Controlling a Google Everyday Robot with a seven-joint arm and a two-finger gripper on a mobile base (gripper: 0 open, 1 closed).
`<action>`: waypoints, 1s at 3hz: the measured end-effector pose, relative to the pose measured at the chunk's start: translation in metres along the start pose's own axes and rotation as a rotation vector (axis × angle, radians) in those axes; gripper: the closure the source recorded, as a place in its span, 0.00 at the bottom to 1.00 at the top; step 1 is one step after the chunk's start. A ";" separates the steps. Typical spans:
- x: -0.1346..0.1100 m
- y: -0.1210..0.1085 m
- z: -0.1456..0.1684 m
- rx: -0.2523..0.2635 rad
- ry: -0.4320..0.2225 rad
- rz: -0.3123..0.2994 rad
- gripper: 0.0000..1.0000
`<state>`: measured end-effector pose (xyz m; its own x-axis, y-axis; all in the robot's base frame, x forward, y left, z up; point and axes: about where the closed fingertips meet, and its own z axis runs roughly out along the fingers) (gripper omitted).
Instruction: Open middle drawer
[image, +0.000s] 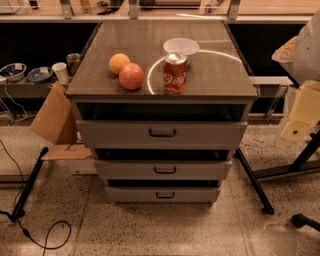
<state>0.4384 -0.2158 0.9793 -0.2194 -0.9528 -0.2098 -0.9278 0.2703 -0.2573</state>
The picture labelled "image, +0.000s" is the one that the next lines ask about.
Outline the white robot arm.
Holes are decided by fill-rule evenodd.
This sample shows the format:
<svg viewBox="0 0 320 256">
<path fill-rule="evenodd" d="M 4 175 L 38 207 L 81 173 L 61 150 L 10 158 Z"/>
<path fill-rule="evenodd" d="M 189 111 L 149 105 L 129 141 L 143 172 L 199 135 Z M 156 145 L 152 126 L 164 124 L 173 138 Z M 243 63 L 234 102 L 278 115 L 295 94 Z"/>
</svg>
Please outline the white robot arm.
<svg viewBox="0 0 320 256">
<path fill-rule="evenodd" d="M 308 80 L 320 80 L 320 10 L 304 25 L 297 36 L 273 53 L 272 59 L 299 85 Z"/>
</svg>

